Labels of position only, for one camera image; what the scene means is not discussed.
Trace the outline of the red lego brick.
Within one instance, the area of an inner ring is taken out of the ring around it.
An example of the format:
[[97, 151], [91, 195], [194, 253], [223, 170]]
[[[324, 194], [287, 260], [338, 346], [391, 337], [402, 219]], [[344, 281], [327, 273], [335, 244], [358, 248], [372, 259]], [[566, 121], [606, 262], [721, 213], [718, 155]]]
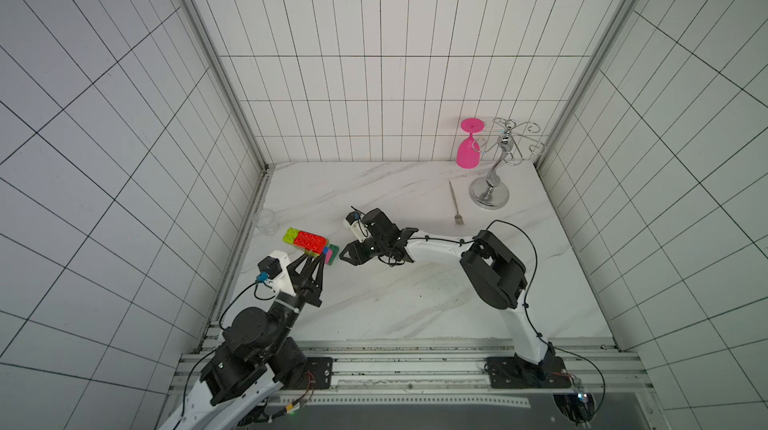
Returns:
[[319, 256], [325, 251], [328, 240], [309, 232], [299, 231], [293, 240], [293, 245], [312, 256]]

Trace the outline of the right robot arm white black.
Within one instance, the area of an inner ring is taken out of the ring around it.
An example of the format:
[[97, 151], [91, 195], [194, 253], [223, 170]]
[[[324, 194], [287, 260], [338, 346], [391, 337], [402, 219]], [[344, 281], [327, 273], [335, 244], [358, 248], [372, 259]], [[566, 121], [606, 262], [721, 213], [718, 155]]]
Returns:
[[379, 209], [356, 210], [344, 219], [355, 236], [339, 254], [353, 266], [372, 259], [394, 267], [429, 262], [458, 267], [478, 297], [500, 312], [513, 341], [511, 357], [489, 357], [484, 371], [495, 389], [575, 386], [551, 342], [538, 332], [528, 316], [526, 297], [530, 281], [524, 263], [489, 229], [469, 239], [435, 236], [416, 228], [398, 228]]

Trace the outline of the dark green lego brick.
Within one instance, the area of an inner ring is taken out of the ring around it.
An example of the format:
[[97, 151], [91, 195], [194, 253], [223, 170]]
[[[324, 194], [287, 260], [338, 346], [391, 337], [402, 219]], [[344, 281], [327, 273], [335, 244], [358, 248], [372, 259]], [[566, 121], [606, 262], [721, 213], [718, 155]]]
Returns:
[[329, 252], [329, 251], [332, 251], [332, 252], [333, 252], [333, 254], [334, 254], [334, 255], [335, 255], [335, 257], [336, 257], [336, 256], [337, 256], [337, 253], [338, 253], [338, 251], [339, 251], [339, 248], [338, 248], [336, 245], [332, 245], [332, 244], [330, 244], [330, 245], [327, 247], [327, 251], [326, 251], [326, 253], [327, 253], [327, 252]]

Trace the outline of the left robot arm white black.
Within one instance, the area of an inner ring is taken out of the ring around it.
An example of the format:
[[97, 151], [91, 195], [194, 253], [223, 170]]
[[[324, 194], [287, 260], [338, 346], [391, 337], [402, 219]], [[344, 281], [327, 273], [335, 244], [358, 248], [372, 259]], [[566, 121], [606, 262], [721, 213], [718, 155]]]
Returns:
[[325, 256], [295, 260], [274, 251], [258, 264], [259, 284], [275, 292], [267, 310], [245, 308], [223, 329], [221, 343], [187, 377], [181, 403], [162, 429], [242, 429], [271, 423], [306, 405], [329, 382], [290, 337], [306, 305], [321, 305]]

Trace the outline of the lime small lego brick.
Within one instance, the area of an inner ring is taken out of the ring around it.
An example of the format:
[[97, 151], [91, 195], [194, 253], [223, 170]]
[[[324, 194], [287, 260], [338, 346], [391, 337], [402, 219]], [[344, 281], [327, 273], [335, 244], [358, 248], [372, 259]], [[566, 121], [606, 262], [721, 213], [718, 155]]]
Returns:
[[282, 237], [282, 241], [288, 245], [293, 245], [295, 240], [298, 238], [299, 233], [299, 230], [295, 228], [289, 228]]

